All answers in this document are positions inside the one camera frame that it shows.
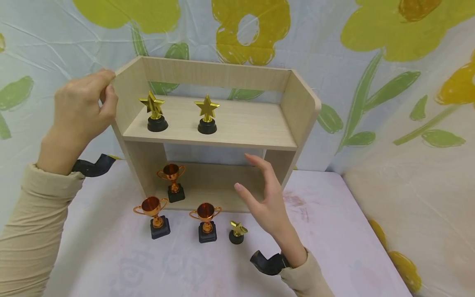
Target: light wood shelf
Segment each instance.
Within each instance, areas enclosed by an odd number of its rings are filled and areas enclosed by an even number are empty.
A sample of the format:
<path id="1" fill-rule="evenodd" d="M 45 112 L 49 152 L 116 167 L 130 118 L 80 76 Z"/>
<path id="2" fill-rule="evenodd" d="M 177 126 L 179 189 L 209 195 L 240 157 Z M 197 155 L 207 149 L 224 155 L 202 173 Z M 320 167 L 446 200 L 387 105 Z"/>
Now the light wood shelf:
<path id="1" fill-rule="evenodd" d="M 160 133 L 147 129 L 144 107 L 123 134 L 125 140 L 172 144 L 196 144 L 296 151 L 297 144 L 287 126 L 280 106 L 271 103 L 249 103 L 213 100 L 218 131 L 204 135 L 198 132 L 200 108 L 194 101 L 203 98 L 161 97 L 163 115 L 168 128 Z"/>
<path id="2" fill-rule="evenodd" d="M 218 131 L 211 135 L 197 131 L 200 109 L 194 101 L 203 98 L 164 96 L 162 109 L 169 127 L 154 133 L 147 130 L 149 115 L 138 100 L 147 96 L 149 81 L 282 91 L 283 95 L 280 104 L 212 99 L 221 106 L 215 111 Z M 119 102 L 112 127 L 142 200 L 168 196 L 169 183 L 156 175 L 169 163 L 165 143 L 266 149 L 265 159 L 285 187 L 321 109 L 318 97 L 291 69 L 137 57 L 116 71 L 113 86 Z M 234 191 L 236 182 L 262 199 L 264 181 L 255 167 L 176 164 L 186 166 L 178 180 L 186 198 L 171 203 L 168 209 L 193 210 L 209 202 L 224 211 L 248 212 Z"/>

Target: floral backdrop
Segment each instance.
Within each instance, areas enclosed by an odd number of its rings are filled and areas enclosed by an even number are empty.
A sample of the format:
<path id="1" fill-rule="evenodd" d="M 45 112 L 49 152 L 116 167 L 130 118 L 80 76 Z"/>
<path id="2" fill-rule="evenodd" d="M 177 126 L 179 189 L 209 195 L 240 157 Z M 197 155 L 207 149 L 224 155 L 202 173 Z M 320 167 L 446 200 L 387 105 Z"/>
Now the floral backdrop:
<path id="1" fill-rule="evenodd" d="M 475 295 L 473 0 L 5 0 L 0 187 L 18 193 L 54 91 L 137 55 L 296 69 L 322 100 L 299 170 L 342 174 L 409 290 Z M 261 90 L 149 82 L 160 96 L 274 102 Z M 120 155 L 112 131 L 82 158 Z M 240 163 L 242 150 L 168 146 Z M 3 200 L 0 222 L 14 201 Z"/>

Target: trophy cup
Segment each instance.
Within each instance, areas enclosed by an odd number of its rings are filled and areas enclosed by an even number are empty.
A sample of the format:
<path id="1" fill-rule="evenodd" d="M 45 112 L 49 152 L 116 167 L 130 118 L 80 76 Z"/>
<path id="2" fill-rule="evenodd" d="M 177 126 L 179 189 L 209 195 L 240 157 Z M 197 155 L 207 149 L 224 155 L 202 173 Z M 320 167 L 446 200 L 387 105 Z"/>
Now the trophy cup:
<path id="1" fill-rule="evenodd" d="M 157 239 L 170 234 L 170 224 L 168 218 L 165 216 L 158 216 L 158 213 L 167 206 L 168 200 L 165 198 L 158 199 L 157 197 L 149 197 L 142 202 L 142 205 L 135 206 L 133 211 L 138 214 L 143 214 L 153 219 L 150 220 L 150 230 L 152 231 L 152 239 Z"/>
<path id="2" fill-rule="evenodd" d="M 241 244 L 244 241 L 244 234 L 247 233 L 247 229 L 244 228 L 241 223 L 231 221 L 232 230 L 229 232 L 229 240 L 234 244 Z"/>
<path id="3" fill-rule="evenodd" d="M 178 166 L 176 164 L 168 164 L 163 168 L 163 170 L 157 172 L 158 177 L 171 182 L 171 186 L 168 186 L 168 199 L 170 200 L 170 203 L 185 199 L 185 190 L 180 183 L 177 183 L 177 179 L 184 172 L 185 166 Z"/>
<path id="4" fill-rule="evenodd" d="M 147 113 L 152 112 L 152 115 L 148 119 L 147 128 L 152 132 L 160 132 L 168 128 L 168 123 L 163 116 L 162 108 L 160 107 L 164 100 L 156 99 L 155 96 L 149 91 L 148 98 L 139 99 L 140 102 L 147 106 Z"/>
<path id="5" fill-rule="evenodd" d="M 216 121 L 213 119 L 214 110 L 219 107 L 219 104 L 212 103 L 209 99 L 209 95 L 206 95 L 205 100 L 195 101 L 195 104 L 201 108 L 200 115 L 204 115 L 202 119 L 199 120 L 198 131 L 202 134 L 213 134 L 218 129 L 216 127 Z"/>
<path id="6" fill-rule="evenodd" d="M 221 210 L 220 207 L 214 207 L 212 204 L 206 202 L 198 206 L 197 210 L 190 212 L 190 217 L 201 221 L 201 224 L 198 227 L 200 243 L 212 242 L 218 239 L 216 226 L 212 219 L 217 216 Z"/>

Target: trophy handle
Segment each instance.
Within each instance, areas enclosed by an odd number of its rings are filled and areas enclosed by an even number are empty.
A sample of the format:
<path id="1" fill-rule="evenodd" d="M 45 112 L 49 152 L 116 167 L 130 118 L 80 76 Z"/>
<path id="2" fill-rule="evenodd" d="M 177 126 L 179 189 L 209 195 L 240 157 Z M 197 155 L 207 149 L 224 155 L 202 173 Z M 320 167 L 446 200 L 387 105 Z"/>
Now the trophy handle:
<path id="1" fill-rule="evenodd" d="M 219 206 L 218 207 L 215 207 L 214 208 L 214 212 L 216 213 L 215 215 L 213 215 L 213 217 L 216 217 L 223 209 L 220 208 Z"/>
<path id="2" fill-rule="evenodd" d="M 183 169 L 183 171 L 178 174 L 178 177 L 180 177 L 182 174 L 184 174 L 184 173 L 185 173 L 185 170 L 186 170 L 185 166 L 180 166 L 180 167 L 178 167 L 178 172 L 180 172 L 180 169 Z"/>
<path id="3" fill-rule="evenodd" d="M 167 206 L 167 204 L 168 204 L 168 199 L 166 199 L 166 198 L 160 199 L 160 203 L 162 203 L 162 202 L 165 202 L 165 204 L 160 208 L 160 210 L 164 209 L 165 206 Z"/>
<path id="4" fill-rule="evenodd" d="M 139 205 L 139 206 L 135 206 L 135 207 L 133 208 L 133 211 L 134 211 L 135 213 L 138 213 L 138 214 L 143 214 L 144 216 L 146 216 L 146 214 L 145 214 L 145 213 L 143 213 L 143 212 L 140 212 L 140 211 L 137 211 L 137 209 L 142 209 L 142 206 L 141 206 L 141 205 Z"/>
<path id="5" fill-rule="evenodd" d="M 166 178 L 166 177 L 163 177 L 163 176 L 160 176 L 160 173 L 163 173 L 163 174 L 165 174 L 165 173 L 163 172 L 163 170 L 157 171 L 157 176 L 158 176 L 158 177 L 160 177 L 161 179 L 163 179 L 163 180 L 166 180 L 166 181 L 167 181 L 167 180 L 168 180 L 168 178 Z"/>
<path id="6" fill-rule="evenodd" d="M 194 215 L 192 215 L 193 213 L 195 213 L 196 215 L 198 215 L 198 212 L 197 212 L 197 211 L 190 211 L 190 213 L 189 213 L 190 217 L 192 217 L 192 218 L 194 218 L 194 219 L 197 219 L 197 220 L 201 220 L 200 218 L 195 217 Z"/>

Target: table surface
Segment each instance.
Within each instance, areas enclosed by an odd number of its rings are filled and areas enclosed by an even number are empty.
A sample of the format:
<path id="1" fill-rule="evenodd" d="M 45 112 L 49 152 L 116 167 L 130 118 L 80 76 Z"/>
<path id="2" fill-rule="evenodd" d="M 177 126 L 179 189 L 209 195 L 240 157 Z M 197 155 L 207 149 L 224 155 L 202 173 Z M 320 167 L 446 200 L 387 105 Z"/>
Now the table surface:
<path id="1" fill-rule="evenodd" d="M 411 296 L 339 175 L 294 171 L 284 198 L 335 296 Z M 125 161 L 86 179 L 45 296 L 294 296 L 279 276 L 249 262 L 256 250 L 267 258 L 280 252 L 250 214 L 222 212 L 214 219 L 218 240 L 200 244 L 199 221 L 165 209 L 171 234 L 152 240 L 150 219 L 132 212 L 141 199 Z M 241 245 L 228 239 L 230 220 L 249 230 Z"/>

